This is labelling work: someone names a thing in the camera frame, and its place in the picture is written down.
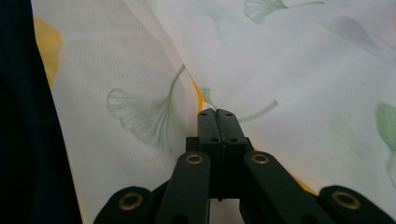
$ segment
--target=dark blue fabric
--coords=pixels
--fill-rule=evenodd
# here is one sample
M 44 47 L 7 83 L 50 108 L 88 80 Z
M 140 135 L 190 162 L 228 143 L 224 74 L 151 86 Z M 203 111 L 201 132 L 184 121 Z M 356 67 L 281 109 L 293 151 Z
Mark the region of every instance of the dark blue fabric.
M 31 3 L 0 0 L 0 223 L 80 223 Z

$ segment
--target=brass grommet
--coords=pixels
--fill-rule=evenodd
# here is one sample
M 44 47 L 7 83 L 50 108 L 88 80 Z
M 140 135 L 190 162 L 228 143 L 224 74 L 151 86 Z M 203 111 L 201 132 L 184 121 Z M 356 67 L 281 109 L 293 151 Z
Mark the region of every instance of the brass grommet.
M 204 160 L 204 158 L 198 154 L 191 154 L 186 158 L 186 161 L 189 164 L 198 164 L 201 163 Z
M 128 203 L 128 199 L 134 199 L 132 203 Z M 122 196 L 119 201 L 119 208 L 124 211 L 134 210 L 143 202 L 143 197 L 139 193 L 129 192 Z
M 259 164 L 265 164 L 268 161 L 270 161 L 270 159 L 268 159 L 268 157 L 266 157 L 264 155 L 260 155 L 260 154 L 254 154 L 253 156 L 250 157 L 250 159 L 256 163 L 259 163 Z
M 337 190 L 332 193 L 332 199 L 345 208 L 356 210 L 361 207 L 361 202 L 359 202 L 355 196 L 347 192 Z

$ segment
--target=white fabric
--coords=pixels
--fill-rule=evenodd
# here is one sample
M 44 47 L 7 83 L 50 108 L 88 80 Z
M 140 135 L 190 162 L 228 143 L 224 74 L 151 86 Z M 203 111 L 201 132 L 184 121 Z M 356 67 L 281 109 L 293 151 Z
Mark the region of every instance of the white fabric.
M 84 222 L 170 177 L 196 130 L 189 74 L 309 187 L 354 189 L 396 218 L 375 114 L 396 106 L 395 1 L 32 2 L 64 41 L 52 93 Z M 212 223 L 241 223 L 236 202 L 213 207 Z

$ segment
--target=fabric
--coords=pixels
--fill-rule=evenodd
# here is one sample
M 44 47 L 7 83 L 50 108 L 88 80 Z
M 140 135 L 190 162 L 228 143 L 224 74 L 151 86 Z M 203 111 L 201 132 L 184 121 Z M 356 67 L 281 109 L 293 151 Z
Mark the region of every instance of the fabric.
M 30 1 L 0 2 L 2 223 L 81 223 Z
M 51 91 L 85 222 L 170 177 L 195 135 L 191 77 L 311 189 L 354 189 L 396 218 L 394 1 L 32 2 L 59 34 Z M 234 203 L 213 207 L 240 223 Z

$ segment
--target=yellow ginkgo leaf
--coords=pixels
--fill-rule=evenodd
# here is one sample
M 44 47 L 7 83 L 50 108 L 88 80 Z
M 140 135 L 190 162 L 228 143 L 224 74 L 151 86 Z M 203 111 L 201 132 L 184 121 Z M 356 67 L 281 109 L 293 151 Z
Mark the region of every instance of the yellow ginkgo leaf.
M 49 86 L 52 87 L 52 82 L 58 70 L 59 51 L 63 42 L 58 30 L 43 19 L 35 17 L 34 23 L 35 41 L 43 60 Z

